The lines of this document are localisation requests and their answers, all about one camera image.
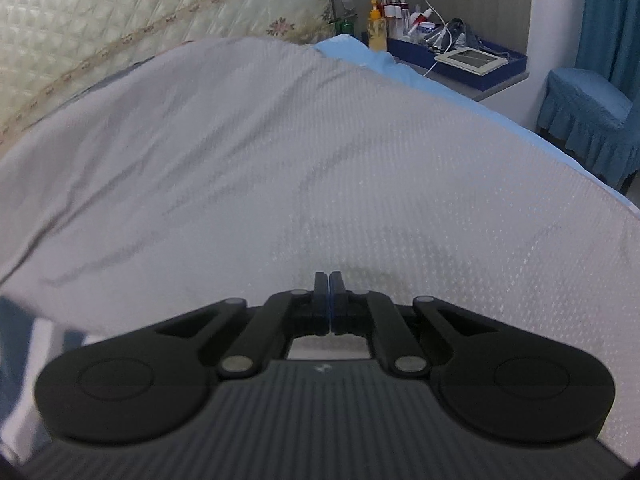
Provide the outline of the grey bedside shelf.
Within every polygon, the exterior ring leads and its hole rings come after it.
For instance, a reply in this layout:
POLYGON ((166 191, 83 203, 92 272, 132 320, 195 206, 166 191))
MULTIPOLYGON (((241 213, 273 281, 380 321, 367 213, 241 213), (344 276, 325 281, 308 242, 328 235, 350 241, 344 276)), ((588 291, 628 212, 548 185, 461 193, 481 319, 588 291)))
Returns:
POLYGON ((477 76, 460 70, 460 68, 437 63, 427 78, 439 82, 475 102, 480 102, 525 80, 528 77, 527 62, 526 55, 510 56, 508 64, 484 76, 477 76))

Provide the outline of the orange lotion bottle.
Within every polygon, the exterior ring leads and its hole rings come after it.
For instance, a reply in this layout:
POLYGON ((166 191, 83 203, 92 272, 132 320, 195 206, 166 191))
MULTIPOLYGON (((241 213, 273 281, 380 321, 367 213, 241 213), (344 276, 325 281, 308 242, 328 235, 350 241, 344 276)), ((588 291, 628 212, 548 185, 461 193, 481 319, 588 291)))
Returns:
POLYGON ((387 51, 386 21, 378 5, 378 0, 371 0, 368 18, 368 46, 374 52, 387 51))

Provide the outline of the cream quilted headboard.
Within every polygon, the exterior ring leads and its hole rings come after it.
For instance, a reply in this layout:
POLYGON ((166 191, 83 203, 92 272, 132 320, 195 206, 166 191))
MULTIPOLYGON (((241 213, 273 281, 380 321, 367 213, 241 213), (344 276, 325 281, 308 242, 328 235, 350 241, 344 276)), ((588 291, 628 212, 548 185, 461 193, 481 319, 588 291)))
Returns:
POLYGON ((330 36, 330 0, 1 0, 1 145, 68 99, 207 36, 330 36))

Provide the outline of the blue covered chair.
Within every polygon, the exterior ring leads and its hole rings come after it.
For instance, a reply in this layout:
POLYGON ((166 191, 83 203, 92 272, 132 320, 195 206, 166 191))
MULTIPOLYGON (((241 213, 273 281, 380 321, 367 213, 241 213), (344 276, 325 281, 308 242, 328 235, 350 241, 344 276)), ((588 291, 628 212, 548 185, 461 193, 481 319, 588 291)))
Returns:
POLYGON ((537 126, 612 188, 639 171, 639 100, 592 70, 549 73, 537 126))

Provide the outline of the blue curtain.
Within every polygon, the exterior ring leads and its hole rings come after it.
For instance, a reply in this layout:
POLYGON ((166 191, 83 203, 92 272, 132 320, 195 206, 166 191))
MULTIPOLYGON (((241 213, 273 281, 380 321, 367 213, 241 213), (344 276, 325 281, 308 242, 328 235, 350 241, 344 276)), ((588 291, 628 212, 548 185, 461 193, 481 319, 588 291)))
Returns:
POLYGON ((576 66, 639 94, 639 0, 585 0, 576 66))

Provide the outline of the grey bed cover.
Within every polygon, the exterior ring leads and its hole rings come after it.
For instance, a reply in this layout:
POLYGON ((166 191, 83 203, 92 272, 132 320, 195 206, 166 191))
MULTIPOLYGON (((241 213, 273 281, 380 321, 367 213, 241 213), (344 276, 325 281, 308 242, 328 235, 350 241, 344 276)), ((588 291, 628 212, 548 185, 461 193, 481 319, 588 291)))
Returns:
POLYGON ((1 451, 47 441, 60 353, 319 271, 572 344, 639 457, 639 211, 536 134, 350 39, 171 49, 1 159, 1 451))

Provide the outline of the light blue bed sheet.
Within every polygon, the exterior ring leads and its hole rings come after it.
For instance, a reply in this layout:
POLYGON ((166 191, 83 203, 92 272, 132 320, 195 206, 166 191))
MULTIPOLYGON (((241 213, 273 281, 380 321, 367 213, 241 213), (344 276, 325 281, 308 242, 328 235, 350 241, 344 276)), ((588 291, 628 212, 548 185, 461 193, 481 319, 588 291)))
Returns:
POLYGON ((639 208, 631 200, 628 200, 628 198, 620 194, 620 192, 615 191, 614 188, 611 188, 590 174, 582 168, 578 162, 575 162, 574 159, 565 155, 558 148, 555 148, 552 144, 538 136, 538 134, 518 125, 503 114, 494 112, 479 102, 475 102, 467 96, 448 88, 444 84, 424 77, 411 66, 398 62, 390 53, 373 52, 361 41, 348 35, 338 35, 322 40, 314 45, 314 50, 317 50, 328 58, 335 58, 336 60, 342 60, 359 67, 368 68, 375 73, 398 81, 410 88, 440 96, 468 110, 472 110, 474 113, 498 122, 498 124, 507 128, 526 142, 536 145, 537 148, 540 148, 561 164, 573 168, 596 185, 599 185, 602 190, 612 195, 616 200, 625 205, 636 217, 639 217, 639 208))

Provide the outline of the green glass bottle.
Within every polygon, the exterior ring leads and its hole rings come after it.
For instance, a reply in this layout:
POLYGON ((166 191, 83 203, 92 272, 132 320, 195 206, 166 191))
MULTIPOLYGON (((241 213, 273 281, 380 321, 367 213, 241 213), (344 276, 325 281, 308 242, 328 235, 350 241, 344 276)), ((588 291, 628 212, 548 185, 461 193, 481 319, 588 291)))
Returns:
POLYGON ((343 14, 336 19, 337 35, 355 36, 356 6, 354 0, 341 0, 343 14))

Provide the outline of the blue storage tray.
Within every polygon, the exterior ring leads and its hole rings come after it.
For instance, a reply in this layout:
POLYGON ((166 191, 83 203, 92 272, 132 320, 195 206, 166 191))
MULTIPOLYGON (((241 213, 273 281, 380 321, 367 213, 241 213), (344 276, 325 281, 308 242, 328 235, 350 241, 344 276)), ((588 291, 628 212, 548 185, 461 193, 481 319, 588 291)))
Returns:
POLYGON ((463 70, 474 76, 484 77, 493 72, 510 70, 516 74, 526 70, 527 58, 524 54, 506 49, 498 54, 489 50, 463 47, 448 50, 446 53, 434 53, 422 44, 390 39, 388 52, 401 61, 423 68, 445 66, 463 70))

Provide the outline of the white tablet device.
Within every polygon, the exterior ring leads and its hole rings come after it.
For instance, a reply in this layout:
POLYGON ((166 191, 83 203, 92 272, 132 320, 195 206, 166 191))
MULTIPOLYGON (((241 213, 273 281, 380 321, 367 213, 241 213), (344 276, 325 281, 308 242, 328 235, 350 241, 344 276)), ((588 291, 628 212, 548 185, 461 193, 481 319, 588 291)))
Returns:
POLYGON ((438 54, 435 61, 476 76, 485 76, 509 63, 507 58, 469 47, 438 54))

